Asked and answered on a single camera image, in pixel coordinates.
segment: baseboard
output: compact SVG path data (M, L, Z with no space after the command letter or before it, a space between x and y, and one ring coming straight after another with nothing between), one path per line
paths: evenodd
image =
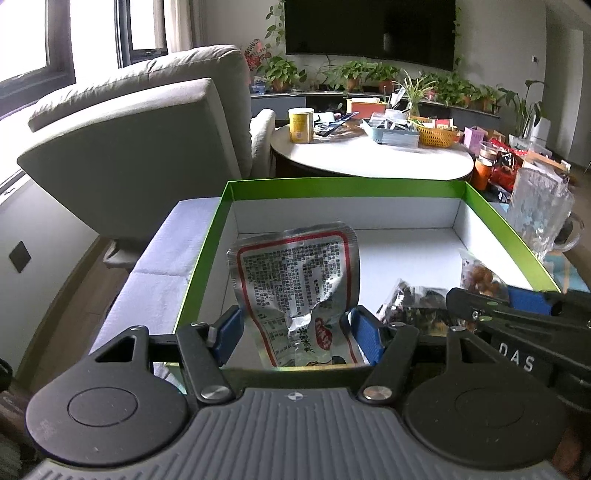
M56 331L56 327L76 293L78 286L84 280L96 260L103 255L109 242L110 240L108 238L103 237L98 237L93 242L51 302L15 374L15 378L21 385L27 387L33 379L41 356L43 355L44 347Z

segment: gray armchair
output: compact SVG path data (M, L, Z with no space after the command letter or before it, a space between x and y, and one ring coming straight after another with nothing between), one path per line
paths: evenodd
M112 253L120 256L111 263L130 267L179 201L219 196L228 180L272 175L275 116L263 111L251 121L250 100L236 47L138 63L39 100L28 122L33 142L18 164L117 240Z

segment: glass pitcher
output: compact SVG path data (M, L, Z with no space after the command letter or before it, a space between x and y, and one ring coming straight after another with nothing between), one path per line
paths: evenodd
M530 168L521 168L513 188L507 223L542 261L551 250L566 252L579 243L583 221L572 213L574 196L568 183L562 183ZM555 245L565 221L571 218L580 226L575 238L564 245Z

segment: television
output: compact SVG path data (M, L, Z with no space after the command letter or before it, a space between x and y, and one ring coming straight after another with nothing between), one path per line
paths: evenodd
M455 0L285 0L285 52L451 70Z

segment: yellow canister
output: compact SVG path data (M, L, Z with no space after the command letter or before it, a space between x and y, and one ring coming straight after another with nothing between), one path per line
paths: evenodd
M314 140L314 109L291 108L290 139L293 143L312 143Z

